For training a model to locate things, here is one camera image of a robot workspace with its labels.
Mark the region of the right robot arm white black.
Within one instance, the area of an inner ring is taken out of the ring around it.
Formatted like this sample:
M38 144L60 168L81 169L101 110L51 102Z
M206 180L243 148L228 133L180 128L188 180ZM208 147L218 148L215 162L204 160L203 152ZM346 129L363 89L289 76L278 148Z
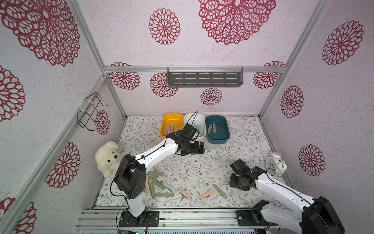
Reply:
M324 197L313 198L277 181L260 167L242 160L231 164L230 186L243 191L263 191L286 206L278 208L261 200L250 211L237 211L239 226L277 224L297 234L343 234L344 226L333 205Z

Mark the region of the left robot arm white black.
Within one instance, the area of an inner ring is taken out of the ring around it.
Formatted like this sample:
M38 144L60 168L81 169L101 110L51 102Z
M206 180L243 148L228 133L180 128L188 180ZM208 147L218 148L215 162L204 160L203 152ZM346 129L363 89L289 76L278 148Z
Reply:
M112 182L123 193L130 217L138 218L145 213L141 194L150 169L175 153L185 156L205 152L204 144L196 140L198 135L198 130L187 123L182 130L167 134L164 140L150 150L136 156L127 154L123 157Z

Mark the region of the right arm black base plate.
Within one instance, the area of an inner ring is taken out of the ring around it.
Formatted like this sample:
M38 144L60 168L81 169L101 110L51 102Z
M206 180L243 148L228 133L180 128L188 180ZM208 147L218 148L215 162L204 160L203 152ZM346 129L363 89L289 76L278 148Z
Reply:
M237 222L239 226L272 226L274 223L265 221L259 211L237 210Z

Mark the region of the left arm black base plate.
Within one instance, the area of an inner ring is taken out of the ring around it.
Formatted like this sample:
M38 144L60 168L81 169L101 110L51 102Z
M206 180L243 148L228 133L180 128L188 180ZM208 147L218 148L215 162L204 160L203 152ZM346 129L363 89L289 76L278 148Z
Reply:
M159 215L159 211L145 210L139 217L135 217L126 209L121 213L119 227L158 227Z

